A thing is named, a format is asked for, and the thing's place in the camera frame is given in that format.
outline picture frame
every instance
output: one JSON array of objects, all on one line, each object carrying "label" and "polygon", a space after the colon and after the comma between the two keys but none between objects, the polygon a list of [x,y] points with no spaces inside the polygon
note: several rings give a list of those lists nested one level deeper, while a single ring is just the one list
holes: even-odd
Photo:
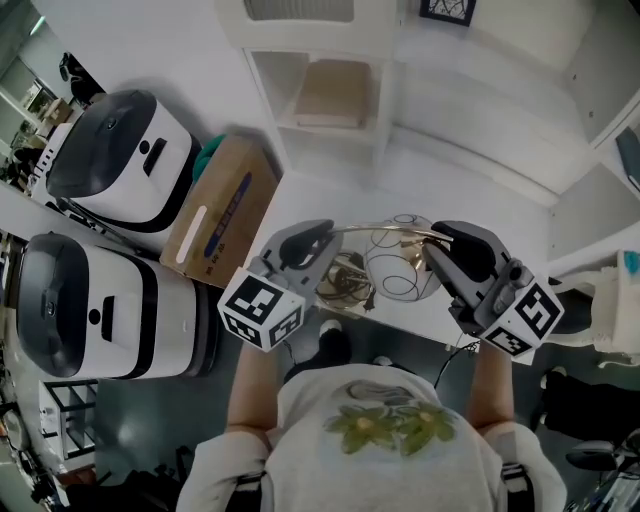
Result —
[{"label": "picture frame", "polygon": [[468,27],[475,7],[476,0],[422,0],[420,17]]}]

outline backpack strap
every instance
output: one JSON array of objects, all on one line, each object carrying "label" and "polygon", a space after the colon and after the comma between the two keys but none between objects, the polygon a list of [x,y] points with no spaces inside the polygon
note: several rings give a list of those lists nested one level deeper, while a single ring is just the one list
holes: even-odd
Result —
[{"label": "backpack strap", "polygon": [[533,483],[524,466],[517,462],[505,462],[502,466],[501,477],[507,488],[507,510],[509,512],[535,512]]},{"label": "backpack strap", "polygon": [[242,475],[227,503],[226,512],[260,512],[262,504],[262,477],[264,471]]},{"label": "backpack strap", "polygon": [[[262,477],[265,474],[265,471],[258,471],[238,477],[226,512],[260,512]],[[533,483],[524,466],[517,462],[506,462],[502,466],[501,477],[507,489],[507,510],[535,512]]]}]

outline shoe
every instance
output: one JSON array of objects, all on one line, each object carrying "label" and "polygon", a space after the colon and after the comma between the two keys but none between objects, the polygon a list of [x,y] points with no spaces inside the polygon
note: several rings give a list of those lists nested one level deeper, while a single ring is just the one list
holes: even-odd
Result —
[{"label": "shoe", "polygon": [[378,356],[373,360],[373,364],[377,366],[392,366],[393,361],[387,356]]},{"label": "shoe", "polygon": [[320,337],[331,329],[337,329],[342,332],[342,324],[335,319],[327,320],[320,326]]},{"label": "shoe", "polygon": [[564,366],[554,366],[553,368],[551,368],[551,370],[545,372],[542,378],[540,379],[540,387],[542,389],[547,389],[547,375],[550,372],[558,372],[560,375],[563,375],[564,377],[567,376],[567,369]]}]

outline blue label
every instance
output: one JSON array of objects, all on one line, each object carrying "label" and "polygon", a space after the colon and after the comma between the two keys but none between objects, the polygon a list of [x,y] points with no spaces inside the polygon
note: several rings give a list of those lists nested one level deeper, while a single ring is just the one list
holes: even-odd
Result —
[{"label": "blue label", "polygon": [[640,269],[640,258],[637,252],[625,251],[624,264],[631,275],[635,275]]},{"label": "blue label", "polygon": [[242,198],[247,193],[247,190],[249,190],[251,179],[252,179],[252,176],[250,172],[245,174],[244,178],[242,178],[242,182],[238,186],[238,190],[236,190],[236,193],[231,198],[231,201],[229,202],[227,209],[222,214],[222,217],[220,217],[220,222],[218,222],[218,225],[216,226],[216,229],[213,232],[213,235],[211,235],[211,238],[209,239],[209,243],[204,249],[205,258],[210,258],[211,255],[216,250],[216,248],[218,247],[218,244],[220,243],[220,239],[222,238],[222,235],[224,235],[224,232],[227,230],[227,226],[231,222],[231,219],[233,218],[233,214],[238,209],[238,205],[240,204],[240,201],[242,201]]}]

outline shelf compartment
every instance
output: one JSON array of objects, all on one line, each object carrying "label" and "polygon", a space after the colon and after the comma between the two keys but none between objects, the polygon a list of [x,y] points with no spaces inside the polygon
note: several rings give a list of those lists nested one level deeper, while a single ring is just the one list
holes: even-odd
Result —
[{"label": "shelf compartment", "polygon": [[258,71],[271,115],[279,128],[343,137],[363,144],[373,145],[376,143],[383,64],[378,61],[363,60],[371,66],[371,82],[367,91],[369,112],[363,127],[300,126],[295,119],[294,111],[309,63],[318,59],[355,59],[326,52],[252,51],[251,56]]}]

